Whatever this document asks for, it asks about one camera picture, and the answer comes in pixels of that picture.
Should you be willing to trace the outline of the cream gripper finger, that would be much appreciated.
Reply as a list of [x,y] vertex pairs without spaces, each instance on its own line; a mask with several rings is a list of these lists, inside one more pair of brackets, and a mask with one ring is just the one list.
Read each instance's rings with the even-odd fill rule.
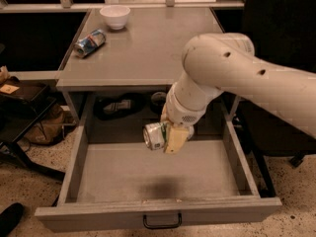
[[162,109],[162,114],[161,114],[160,120],[161,121],[169,121],[169,117],[168,117],[168,114],[167,114],[167,107],[166,106],[164,106],[163,109]]
[[184,146],[189,135],[190,130],[187,127],[169,124],[167,126],[164,152],[167,154],[176,154]]

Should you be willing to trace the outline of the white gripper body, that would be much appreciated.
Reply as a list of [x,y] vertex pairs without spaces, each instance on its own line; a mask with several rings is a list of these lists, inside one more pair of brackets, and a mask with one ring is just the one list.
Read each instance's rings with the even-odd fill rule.
[[188,139],[195,133],[194,125],[205,114],[205,109],[193,111],[183,107],[173,94],[168,94],[165,105],[169,122],[175,126],[187,127],[190,130]]

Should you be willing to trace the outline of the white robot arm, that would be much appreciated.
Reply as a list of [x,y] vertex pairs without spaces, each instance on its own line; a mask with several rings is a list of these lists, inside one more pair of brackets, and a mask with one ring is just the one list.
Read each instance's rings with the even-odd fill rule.
[[316,137],[316,75],[266,62],[255,56],[242,34],[205,34],[192,38],[182,52],[183,73],[167,94],[161,116],[167,128],[166,153],[176,153],[189,127],[224,92],[262,109]]

